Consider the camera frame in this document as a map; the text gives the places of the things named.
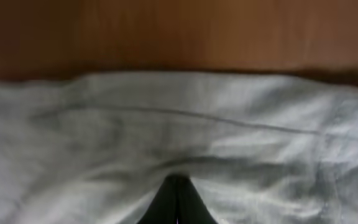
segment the black triangular object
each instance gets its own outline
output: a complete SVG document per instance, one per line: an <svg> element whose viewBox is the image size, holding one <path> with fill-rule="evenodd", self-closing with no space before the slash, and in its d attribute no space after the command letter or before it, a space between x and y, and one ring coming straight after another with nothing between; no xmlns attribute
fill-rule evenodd
<svg viewBox="0 0 358 224"><path fill-rule="evenodd" d="M170 175L138 224L216 224L190 179Z"/></svg>

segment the gray fabric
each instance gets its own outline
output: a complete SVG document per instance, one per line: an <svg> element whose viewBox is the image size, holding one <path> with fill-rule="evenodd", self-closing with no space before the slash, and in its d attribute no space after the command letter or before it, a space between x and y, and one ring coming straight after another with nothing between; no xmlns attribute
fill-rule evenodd
<svg viewBox="0 0 358 224"><path fill-rule="evenodd" d="M171 72L0 83L0 224L135 223L171 173L218 223L358 223L358 89Z"/></svg>

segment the garment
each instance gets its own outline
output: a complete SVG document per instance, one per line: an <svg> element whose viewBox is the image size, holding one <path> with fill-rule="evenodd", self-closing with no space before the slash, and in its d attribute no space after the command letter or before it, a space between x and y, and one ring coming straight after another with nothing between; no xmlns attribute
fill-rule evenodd
<svg viewBox="0 0 358 224"><path fill-rule="evenodd" d="M358 89L180 72L0 83L0 224L136 223L170 174L217 223L358 223Z"/></svg>

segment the wooden table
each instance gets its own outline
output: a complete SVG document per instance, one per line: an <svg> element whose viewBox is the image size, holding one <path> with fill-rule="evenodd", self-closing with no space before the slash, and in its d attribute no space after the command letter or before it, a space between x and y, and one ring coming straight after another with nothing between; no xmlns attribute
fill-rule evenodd
<svg viewBox="0 0 358 224"><path fill-rule="evenodd" d="M358 0L0 0L0 79L119 69L355 83Z"/></svg>

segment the brown background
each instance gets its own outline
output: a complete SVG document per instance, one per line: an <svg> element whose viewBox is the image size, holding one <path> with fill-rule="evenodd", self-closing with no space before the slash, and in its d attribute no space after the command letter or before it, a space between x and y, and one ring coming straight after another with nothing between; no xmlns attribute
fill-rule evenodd
<svg viewBox="0 0 358 224"><path fill-rule="evenodd" d="M0 0L0 79L311 68L357 78L358 0Z"/></svg>

